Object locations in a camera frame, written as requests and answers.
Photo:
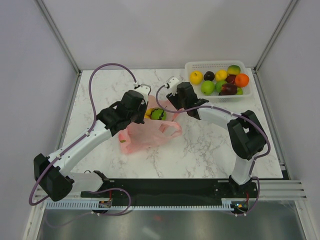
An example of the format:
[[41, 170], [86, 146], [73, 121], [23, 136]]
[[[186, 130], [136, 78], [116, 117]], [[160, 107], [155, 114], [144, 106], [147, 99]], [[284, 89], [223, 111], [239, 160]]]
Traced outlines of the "pink plastic bag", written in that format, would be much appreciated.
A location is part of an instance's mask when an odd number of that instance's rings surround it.
[[[156, 102], [156, 98], [148, 97], [147, 110], [165, 107], [174, 111], [174, 106], [168, 100]], [[144, 118], [144, 123], [131, 123], [118, 134], [119, 146], [124, 154], [132, 154], [149, 148], [158, 147], [182, 135], [181, 125], [176, 121], [178, 114], [166, 112], [166, 120], [152, 120]]]

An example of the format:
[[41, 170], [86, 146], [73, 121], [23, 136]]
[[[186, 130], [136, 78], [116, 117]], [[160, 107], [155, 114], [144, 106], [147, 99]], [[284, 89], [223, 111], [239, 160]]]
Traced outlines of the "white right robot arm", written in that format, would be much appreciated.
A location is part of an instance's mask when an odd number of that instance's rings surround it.
[[241, 197], [247, 191], [246, 183], [252, 178], [256, 159], [265, 146], [270, 147], [268, 137], [256, 114], [247, 110], [241, 114], [214, 106], [208, 100], [198, 98], [189, 82], [170, 78], [164, 85], [170, 90], [166, 96], [178, 113], [186, 112], [197, 120], [213, 123], [228, 131], [231, 146], [236, 154], [235, 165], [230, 175], [229, 193]]

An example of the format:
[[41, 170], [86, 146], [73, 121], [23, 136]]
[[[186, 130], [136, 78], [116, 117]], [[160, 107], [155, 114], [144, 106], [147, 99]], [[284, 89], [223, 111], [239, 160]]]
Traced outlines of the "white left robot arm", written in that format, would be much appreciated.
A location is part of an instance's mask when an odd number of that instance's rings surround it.
[[95, 122], [74, 142], [48, 156], [35, 157], [36, 182], [54, 201], [60, 201], [72, 192], [93, 192], [105, 197], [110, 190], [107, 178], [100, 171], [75, 173], [73, 168], [93, 149], [127, 128], [131, 123], [144, 123], [148, 106], [148, 90], [145, 86], [129, 90], [122, 99], [102, 109]]

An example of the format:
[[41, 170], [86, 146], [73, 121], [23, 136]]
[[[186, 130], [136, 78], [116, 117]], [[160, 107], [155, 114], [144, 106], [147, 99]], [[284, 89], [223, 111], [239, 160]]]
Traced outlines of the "yellow fake fruit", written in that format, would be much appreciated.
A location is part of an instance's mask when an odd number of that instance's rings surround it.
[[144, 117], [145, 117], [146, 119], [151, 119], [152, 112], [153, 112], [153, 108], [149, 108], [149, 109], [146, 111]]

